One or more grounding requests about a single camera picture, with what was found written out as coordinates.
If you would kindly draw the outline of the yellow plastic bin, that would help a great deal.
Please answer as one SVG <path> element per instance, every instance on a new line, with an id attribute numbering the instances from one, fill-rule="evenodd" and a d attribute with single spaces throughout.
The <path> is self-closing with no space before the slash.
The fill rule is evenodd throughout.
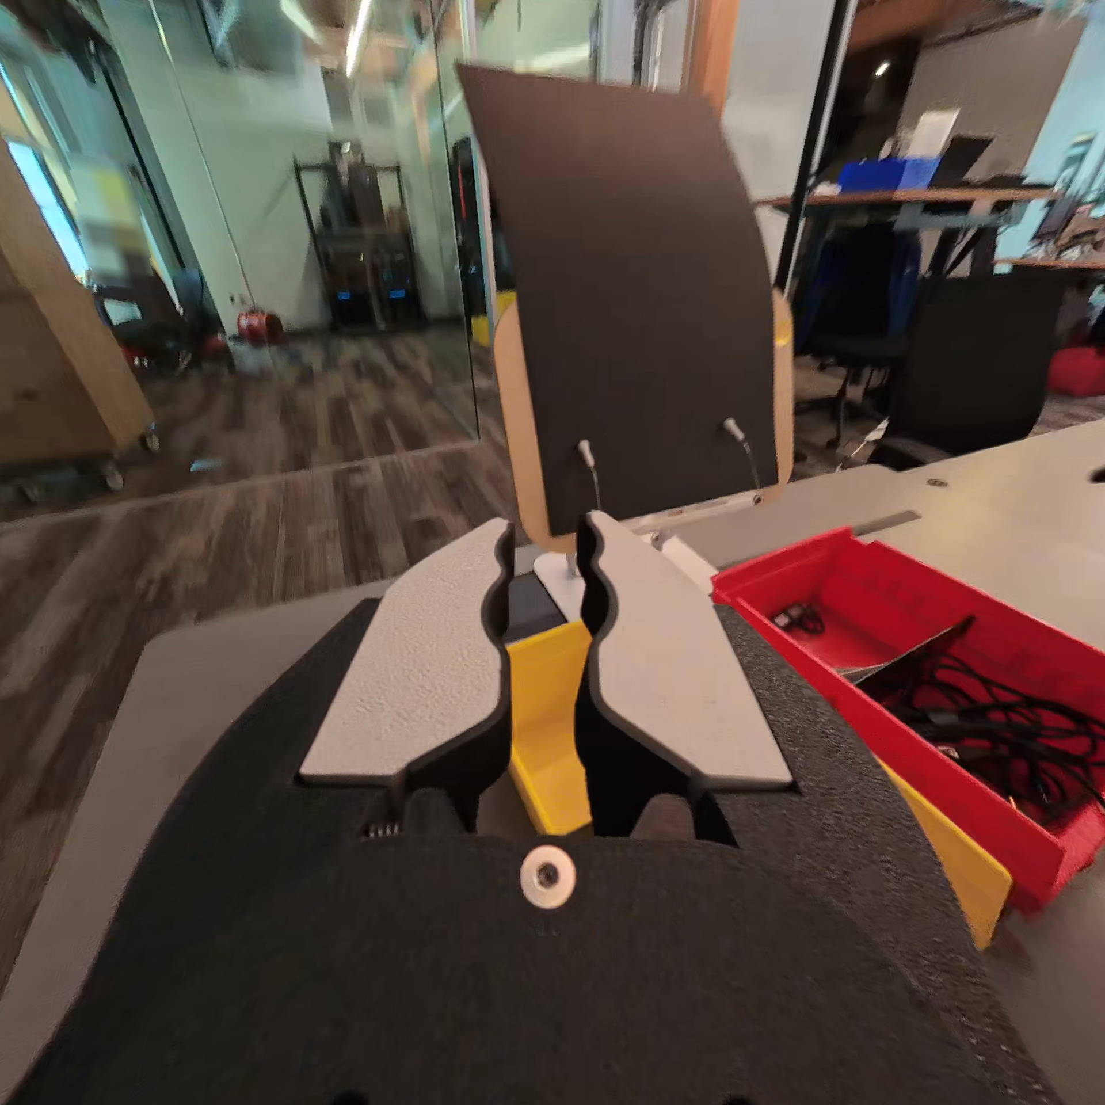
<path id="1" fill-rule="evenodd" d="M 590 632 L 578 618 L 515 640 L 507 649 L 513 695 L 511 777 L 540 833 L 573 833 L 591 823 L 575 745 L 577 689 Z M 944 864 L 975 945 L 987 948 L 1013 887 L 1012 874 L 913 785 L 883 768 Z"/>

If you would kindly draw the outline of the dark flat device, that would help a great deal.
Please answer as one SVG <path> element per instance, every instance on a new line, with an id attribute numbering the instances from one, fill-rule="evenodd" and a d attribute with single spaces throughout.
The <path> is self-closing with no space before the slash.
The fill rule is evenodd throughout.
<path id="1" fill-rule="evenodd" d="M 569 619 L 534 572 L 516 574 L 508 586 L 504 643 L 512 644 L 565 626 Z"/>

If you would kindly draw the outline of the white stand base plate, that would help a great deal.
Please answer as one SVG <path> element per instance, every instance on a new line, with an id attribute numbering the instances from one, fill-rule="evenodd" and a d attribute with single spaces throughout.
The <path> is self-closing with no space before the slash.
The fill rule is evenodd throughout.
<path id="1" fill-rule="evenodd" d="M 698 553 L 677 532 L 670 529 L 649 529 L 640 531 L 637 535 L 663 556 L 677 562 L 699 585 L 704 585 L 705 593 L 712 593 L 711 581 L 716 573 L 716 566 L 711 560 Z M 586 581 L 579 573 L 574 553 L 544 552 L 534 560 L 533 572 L 566 620 L 574 622 L 582 618 Z"/>

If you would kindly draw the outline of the red bean bag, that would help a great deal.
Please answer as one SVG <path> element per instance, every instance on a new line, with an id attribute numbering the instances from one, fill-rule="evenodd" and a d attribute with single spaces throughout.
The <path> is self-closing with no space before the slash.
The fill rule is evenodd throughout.
<path id="1" fill-rule="evenodd" d="M 1104 347 L 1080 344 L 1058 349 L 1049 364 L 1048 391 L 1057 395 L 1104 395 Z"/>

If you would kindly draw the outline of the wooden cabinet on casters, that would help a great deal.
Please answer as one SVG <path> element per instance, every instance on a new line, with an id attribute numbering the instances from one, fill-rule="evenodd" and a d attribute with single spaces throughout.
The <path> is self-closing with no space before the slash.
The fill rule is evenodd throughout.
<path id="1" fill-rule="evenodd" d="M 2 191 L 3 480 L 35 501 L 35 477 L 73 468 L 117 493 L 120 457 L 160 448 L 154 411 L 7 140 Z"/>

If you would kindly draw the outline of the red plastic bin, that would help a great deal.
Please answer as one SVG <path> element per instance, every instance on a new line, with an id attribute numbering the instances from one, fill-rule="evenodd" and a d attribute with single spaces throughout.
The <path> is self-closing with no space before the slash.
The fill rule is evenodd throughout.
<path id="1" fill-rule="evenodd" d="M 712 582 L 715 599 L 742 614 L 884 765 L 1008 869 L 1020 911 L 1049 907 L 1092 865 L 1104 837 L 1099 804 L 1084 799 L 1057 827 L 1044 827 L 1024 802 L 1012 804 L 971 777 L 836 669 L 891 660 L 975 614 L 950 654 L 1017 690 L 1103 719 L 1101 649 L 849 528 L 740 562 Z"/>

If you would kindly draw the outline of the blue black office chair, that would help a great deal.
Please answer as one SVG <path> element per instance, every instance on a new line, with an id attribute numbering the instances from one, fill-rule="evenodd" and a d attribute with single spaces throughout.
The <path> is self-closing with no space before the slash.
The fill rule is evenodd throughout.
<path id="1" fill-rule="evenodd" d="M 842 370 L 832 397 L 799 405 L 800 412 L 832 411 L 827 447 L 844 444 L 853 419 L 886 412 L 894 374 L 908 351 L 920 268 L 915 230 L 870 223 L 825 236 L 796 303 L 796 352 L 817 368 Z"/>

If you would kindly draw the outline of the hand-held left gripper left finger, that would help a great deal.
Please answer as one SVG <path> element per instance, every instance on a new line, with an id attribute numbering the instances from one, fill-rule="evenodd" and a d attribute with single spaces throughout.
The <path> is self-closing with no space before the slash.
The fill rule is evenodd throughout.
<path id="1" fill-rule="evenodd" d="M 515 553 L 513 523 L 494 516 L 387 587 L 299 766 L 303 781 L 421 787 L 454 750 L 484 754 L 488 782 L 506 770 Z"/>

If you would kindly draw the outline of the wooden desk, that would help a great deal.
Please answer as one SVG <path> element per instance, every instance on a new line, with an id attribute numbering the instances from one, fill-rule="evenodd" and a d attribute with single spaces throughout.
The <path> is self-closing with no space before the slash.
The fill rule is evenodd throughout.
<path id="1" fill-rule="evenodd" d="M 811 194 L 799 219 L 828 219 L 846 226 L 891 223 L 898 230 L 1004 228 L 1021 222 L 1034 202 L 1076 199 L 1057 187 L 961 186 L 850 190 Z"/>

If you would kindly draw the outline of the black shelf rack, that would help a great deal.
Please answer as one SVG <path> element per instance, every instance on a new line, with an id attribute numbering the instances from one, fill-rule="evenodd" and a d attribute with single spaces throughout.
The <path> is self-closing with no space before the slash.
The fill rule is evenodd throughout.
<path id="1" fill-rule="evenodd" d="M 406 186 L 395 162 L 332 140 L 323 160 L 294 160 L 299 203 L 333 330 L 387 331 L 421 315 Z"/>

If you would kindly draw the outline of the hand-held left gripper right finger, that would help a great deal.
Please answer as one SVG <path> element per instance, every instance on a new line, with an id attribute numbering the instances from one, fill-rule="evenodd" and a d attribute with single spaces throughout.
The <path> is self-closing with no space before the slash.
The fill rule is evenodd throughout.
<path id="1" fill-rule="evenodd" d="M 600 716 L 704 789 L 790 789 L 708 586 L 598 508 L 581 518 L 575 544 L 591 636 L 583 689 Z"/>

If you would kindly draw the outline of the blue storage bin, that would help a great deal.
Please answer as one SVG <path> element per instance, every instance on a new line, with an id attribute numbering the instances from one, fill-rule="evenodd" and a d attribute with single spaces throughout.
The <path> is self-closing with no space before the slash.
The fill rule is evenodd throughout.
<path id="1" fill-rule="evenodd" d="M 841 193 L 926 189 L 944 156 L 882 157 L 848 161 L 838 174 Z"/>

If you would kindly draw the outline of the black bin divider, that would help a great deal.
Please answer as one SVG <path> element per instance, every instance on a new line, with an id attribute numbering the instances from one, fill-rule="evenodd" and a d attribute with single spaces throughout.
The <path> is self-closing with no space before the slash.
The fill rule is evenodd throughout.
<path id="1" fill-rule="evenodd" d="M 954 626 L 920 641 L 891 660 L 866 666 L 840 666 L 836 669 L 836 673 L 857 686 L 865 686 L 867 690 L 874 691 L 878 685 L 899 679 L 919 670 L 925 661 L 946 654 L 974 627 L 975 622 L 976 615 L 970 614 L 959 619 Z"/>

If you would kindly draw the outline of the black panel wooden board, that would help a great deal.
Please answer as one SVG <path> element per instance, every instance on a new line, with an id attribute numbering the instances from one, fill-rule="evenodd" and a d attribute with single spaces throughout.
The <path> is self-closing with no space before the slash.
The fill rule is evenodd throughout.
<path id="1" fill-rule="evenodd" d="M 790 308 L 712 106 L 457 70 L 516 277 L 492 355 L 528 536 L 769 501 L 794 468 Z"/>

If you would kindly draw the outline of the black metal pole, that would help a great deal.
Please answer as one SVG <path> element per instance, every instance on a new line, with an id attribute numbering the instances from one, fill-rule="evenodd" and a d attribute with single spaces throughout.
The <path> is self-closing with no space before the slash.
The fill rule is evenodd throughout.
<path id="1" fill-rule="evenodd" d="M 819 77 L 813 89 L 805 139 L 798 162 L 796 181 L 784 206 L 786 224 L 774 281 L 775 289 L 782 294 L 788 293 L 792 280 L 798 240 L 805 216 L 808 197 L 813 186 L 813 176 L 816 174 L 828 118 L 832 112 L 832 98 L 837 90 L 858 5 L 857 1 L 833 2 Z"/>

